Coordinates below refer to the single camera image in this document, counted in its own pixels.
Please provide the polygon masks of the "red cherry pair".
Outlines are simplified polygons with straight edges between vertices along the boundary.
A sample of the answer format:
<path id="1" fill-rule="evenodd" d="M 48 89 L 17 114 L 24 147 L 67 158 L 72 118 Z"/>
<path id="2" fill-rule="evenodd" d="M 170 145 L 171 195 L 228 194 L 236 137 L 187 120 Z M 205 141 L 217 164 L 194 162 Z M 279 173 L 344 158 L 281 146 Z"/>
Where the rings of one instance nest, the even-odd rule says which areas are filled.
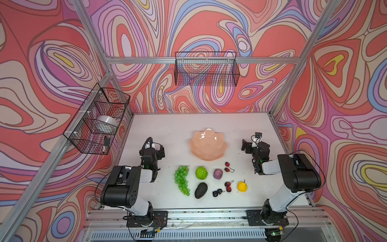
<path id="1" fill-rule="evenodd" d="M 226 181 L 225 184 L 224 184 L 225 188 L 226 188 L 226 191 L 228 193 L 230 193 L 232 191 L 232 188 L 231 188 L 232 183 L 233 183 L 233 180 L 232 181 Z"/>
<path id="2" fill-rule="evenodd" d="M 229 163 L 229 162 L 225 162 L 225 168 L 224 168 L 224 170 L 225 170 L 226 172 L 235 172 L 235 169 L 233 169 L 233 168 L 230 167 L 230 163 Z"/>

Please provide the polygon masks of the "green grape bunch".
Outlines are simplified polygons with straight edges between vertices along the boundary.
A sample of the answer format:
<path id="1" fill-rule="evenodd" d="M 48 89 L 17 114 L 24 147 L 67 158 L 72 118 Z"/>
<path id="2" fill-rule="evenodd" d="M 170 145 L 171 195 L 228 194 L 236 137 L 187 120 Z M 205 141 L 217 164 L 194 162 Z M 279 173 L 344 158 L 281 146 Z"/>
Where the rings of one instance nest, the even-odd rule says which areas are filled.
<path id="1" fill-rule="evenodd" d="M 189 173 L 188 166 L 180 166 L 174 174 L 174 180 L 179 190 L 186 196 L 190 195 L 190 189 L 188 188 L 187 175 Z"/>

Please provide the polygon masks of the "yellow pear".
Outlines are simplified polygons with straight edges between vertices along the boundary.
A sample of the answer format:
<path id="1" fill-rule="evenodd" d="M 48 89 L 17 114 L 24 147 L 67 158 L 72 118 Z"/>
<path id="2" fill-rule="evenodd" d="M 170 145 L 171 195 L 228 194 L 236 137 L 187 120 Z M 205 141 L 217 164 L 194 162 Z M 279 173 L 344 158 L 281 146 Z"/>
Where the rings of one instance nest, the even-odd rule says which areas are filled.
<path id="1" fill-rule="evenodd" d="M 243 181 L 240 181 L 238 184 L 237 184 L 237 189 L 240 191 L 240 192 L 246 192 L 248 190 L 248 185 L 246 184 L 246 181 L 243 180 Z"/>

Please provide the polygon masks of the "purple round fruit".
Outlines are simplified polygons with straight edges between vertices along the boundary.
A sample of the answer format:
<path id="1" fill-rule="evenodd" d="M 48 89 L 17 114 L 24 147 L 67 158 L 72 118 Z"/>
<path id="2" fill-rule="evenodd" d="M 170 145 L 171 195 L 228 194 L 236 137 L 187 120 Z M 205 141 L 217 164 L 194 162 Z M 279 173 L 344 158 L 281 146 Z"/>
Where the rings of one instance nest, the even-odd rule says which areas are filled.
<path id="1" fill-rule="evenodd" d="M 213 177 L 215 179 L 217 179 L 217 180 L 222 179 L 222 177 L 223 177 L 223 170 L 221 170 L 219 168 L 215 169 L 214 172 L 213 172 Z"/>

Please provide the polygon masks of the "green bumpy fruit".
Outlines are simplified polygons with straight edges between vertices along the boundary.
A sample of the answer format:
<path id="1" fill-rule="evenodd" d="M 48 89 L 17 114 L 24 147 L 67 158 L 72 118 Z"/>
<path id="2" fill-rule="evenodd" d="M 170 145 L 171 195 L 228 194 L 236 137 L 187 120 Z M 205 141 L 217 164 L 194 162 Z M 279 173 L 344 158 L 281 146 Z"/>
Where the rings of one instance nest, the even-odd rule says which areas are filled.
<path id="1" fill-rule="evenodd" d="M 196 169 L 195 175 L 196 175 L 197 179 L 205 180 L 207 178 L 207 176 L 208 176 L 208 171 L 203 166 L 199 166 Z"/>

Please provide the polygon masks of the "dark avocado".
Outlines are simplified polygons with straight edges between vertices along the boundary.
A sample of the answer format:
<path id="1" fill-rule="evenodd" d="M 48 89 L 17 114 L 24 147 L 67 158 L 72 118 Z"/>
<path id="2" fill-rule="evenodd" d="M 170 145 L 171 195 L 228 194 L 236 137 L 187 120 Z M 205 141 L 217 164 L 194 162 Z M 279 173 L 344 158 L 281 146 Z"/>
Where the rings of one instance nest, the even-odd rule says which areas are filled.
<path id="1" fill-rule="evenodd" d="M 199 183 L 196 190 L 195 190 L 195 198 L 200 199 L 202 198 L 208 190 L 208 185 L 206 183 Z"/>

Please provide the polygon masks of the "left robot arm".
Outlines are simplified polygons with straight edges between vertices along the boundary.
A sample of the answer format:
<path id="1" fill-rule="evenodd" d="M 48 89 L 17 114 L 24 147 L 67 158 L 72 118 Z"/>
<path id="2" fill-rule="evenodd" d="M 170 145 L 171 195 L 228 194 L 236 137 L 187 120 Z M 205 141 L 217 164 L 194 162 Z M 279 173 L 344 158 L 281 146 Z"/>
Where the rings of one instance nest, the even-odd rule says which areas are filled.
<path id="1" fill-rule="evenodd" d="M 163 224 L 155 217 L 151 202 L 139 196 L 141 183 L 153 183 L 158 175 L 158 161 L 165 157 L 164 147 L 146 145 L 140 153 L 139 166 L 115 166 L 102 189 L 100 202 L 104 206 L 125 210 L 128 220 L 143 227 Z"/>

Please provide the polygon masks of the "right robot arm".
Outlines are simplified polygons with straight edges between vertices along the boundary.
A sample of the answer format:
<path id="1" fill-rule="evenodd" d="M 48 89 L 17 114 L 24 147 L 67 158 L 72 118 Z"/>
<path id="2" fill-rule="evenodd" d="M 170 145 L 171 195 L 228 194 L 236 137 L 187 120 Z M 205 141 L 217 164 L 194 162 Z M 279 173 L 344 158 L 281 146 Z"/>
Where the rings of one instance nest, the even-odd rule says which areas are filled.
<path id="1" fill-rule="evenodd" d="M 255 174 L 281 174 L 283 185 L 274 196 L 264 202 L 261 210 L 247 210 L 249 226 L 287 226 L 288 207 L 301 195 L 318 190 L 322 186 L 320 174 L 305 154 L 280 154 L 270 160 L 270 145 L 242 140 L 241 150 L 252 156 Z"/>

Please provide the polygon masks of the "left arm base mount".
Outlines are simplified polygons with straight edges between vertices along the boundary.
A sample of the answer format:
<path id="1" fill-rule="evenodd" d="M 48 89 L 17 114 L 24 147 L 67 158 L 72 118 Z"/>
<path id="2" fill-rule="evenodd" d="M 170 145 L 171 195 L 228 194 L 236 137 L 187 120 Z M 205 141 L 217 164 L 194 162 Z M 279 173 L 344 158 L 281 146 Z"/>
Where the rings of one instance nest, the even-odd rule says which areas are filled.
<path id="1" fill-rule="evenodd" d="M 134 216 L 129 214 L 123 217 L 128 228 L 163 228 L 167 226 L 168 211 L 158 210 L 145 216 Z"/>

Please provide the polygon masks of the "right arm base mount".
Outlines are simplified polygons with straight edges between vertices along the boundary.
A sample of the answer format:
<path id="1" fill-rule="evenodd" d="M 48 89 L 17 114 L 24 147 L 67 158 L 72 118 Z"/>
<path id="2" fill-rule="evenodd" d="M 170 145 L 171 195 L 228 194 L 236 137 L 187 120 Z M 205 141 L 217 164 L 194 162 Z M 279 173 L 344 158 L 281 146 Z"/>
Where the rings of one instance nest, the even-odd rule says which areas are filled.
<path id="1" fill-rule="evenodd" d="M 288 226 L 289 221 L 286 212 L 273 212 L 263 210 L 247 210 L 243 217 L 249 226 Z"/>

